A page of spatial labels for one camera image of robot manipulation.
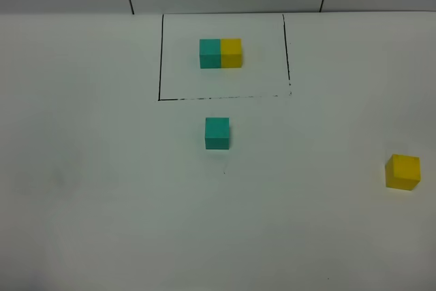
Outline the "teal template block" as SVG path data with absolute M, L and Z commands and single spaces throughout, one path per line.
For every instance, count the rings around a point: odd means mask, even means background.
M 199 58 L 201 69 L 221 68 L 221 40 L 200 39 Z

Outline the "yellow template block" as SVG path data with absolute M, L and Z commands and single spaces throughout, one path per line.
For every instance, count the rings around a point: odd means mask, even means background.
M 221 68 L 241 68 L 243 65 L 242 40 L 221 39 Z

